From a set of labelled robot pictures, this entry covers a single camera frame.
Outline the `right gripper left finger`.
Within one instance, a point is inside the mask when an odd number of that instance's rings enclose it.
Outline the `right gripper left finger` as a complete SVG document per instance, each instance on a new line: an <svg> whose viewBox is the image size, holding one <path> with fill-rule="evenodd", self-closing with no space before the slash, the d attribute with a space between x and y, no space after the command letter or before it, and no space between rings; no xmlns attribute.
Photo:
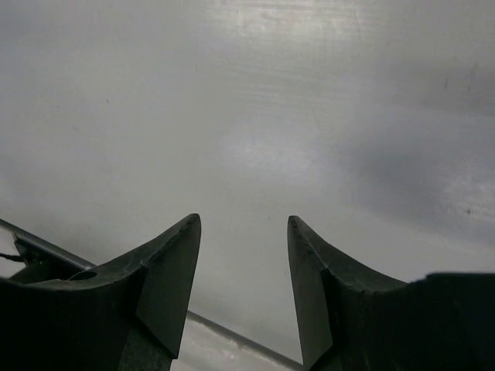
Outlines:
<svg viewBox="0 0 495 371"><path fill-rule="evenodd" d="M2 227L24 263L1 280L3 370L167 370L179 357L199 215L101 265Z"/></svg>

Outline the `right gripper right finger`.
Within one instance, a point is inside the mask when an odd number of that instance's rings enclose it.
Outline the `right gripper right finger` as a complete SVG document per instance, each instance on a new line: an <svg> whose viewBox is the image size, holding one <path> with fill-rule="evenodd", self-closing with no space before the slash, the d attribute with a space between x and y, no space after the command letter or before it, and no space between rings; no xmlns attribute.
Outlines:
<svg viewBox="0 0 495 371"><path fill-rule="evenodd" d="M288 218L288 260L307 370L492 370L494 276L403 282Z"/></svg>

